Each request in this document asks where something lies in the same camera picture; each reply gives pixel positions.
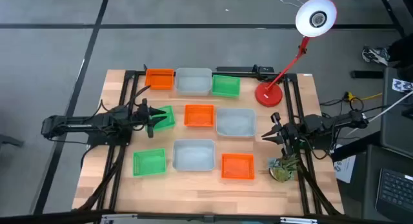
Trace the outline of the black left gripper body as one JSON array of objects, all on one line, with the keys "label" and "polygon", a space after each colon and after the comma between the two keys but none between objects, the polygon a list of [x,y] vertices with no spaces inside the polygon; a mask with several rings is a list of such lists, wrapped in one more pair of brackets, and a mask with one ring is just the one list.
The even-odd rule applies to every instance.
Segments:
[{"label": "black left gripper body", "polygon": [[154,122],[151,120],[152,107],[148,105],[147,99],[142,99],[142,103],[138,105],[136,117],[140,123],[147,127],[149,138],[154,136]]}]

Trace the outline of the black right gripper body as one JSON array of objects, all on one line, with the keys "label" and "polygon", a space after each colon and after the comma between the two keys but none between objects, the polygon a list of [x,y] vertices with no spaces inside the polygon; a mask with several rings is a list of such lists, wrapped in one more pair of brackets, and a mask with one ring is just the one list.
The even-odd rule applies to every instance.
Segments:
[{"label": "black right gripper body", "polygon": [[292,156],[296,153],[294,145],[297,134],[294,130],[294,125],[291,123],[282,125],[280,122],[281,117],[278,112],[274,112],[271,115],[271,120],[275,125],[279,125],[279,132],[275,133],[275,136],[281,136],[281,145],[283,146],[281,150],[282,155]]}]

